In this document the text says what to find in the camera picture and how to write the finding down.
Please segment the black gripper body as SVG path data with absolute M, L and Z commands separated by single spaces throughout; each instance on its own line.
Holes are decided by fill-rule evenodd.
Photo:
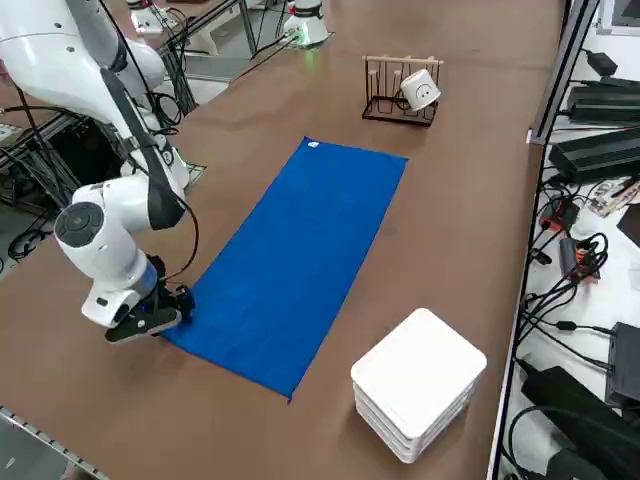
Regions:
M 166 266 L 164 261 L 158 255 L 146 255 L 149 265 L 155 269 L 156 282 L 152 292 L 144 300 L 145 311 L 158 311 L 160 309 L 175 309 L 176 303 L 172 292 L 167 289 Z

